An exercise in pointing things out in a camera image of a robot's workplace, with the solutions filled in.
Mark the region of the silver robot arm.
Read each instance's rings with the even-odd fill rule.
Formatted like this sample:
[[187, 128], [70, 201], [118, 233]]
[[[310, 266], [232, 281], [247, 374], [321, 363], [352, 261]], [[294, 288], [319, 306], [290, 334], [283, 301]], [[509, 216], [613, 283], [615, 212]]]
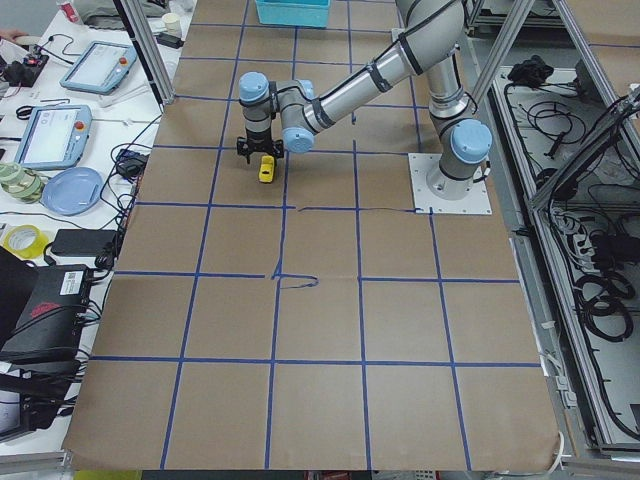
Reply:
[[302, 80], [273, 81], [261, 72], [239, 80], [245, 134], [238, 155], [281, 158], [306, 153], [316, 135], [389, 92], [411, 76], [426, 75], [429, 115], [442, 145], [438, 169], [454, 182], [473, 179], [492, 145], [490, 130], [473, 118], [454, 57], [464, 27], [460, 1], [399, 1], [404, 28], [381, 53], [319, 96]]

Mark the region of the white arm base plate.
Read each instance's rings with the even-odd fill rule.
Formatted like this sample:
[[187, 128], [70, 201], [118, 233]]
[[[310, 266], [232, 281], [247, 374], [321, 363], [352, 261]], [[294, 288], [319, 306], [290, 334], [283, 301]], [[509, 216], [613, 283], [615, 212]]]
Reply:
[[483, 171], [467, 180], [452, 180], [440, 170], [440, 154], [409, 153], [414, 210], [419, 214], [491, 215]]

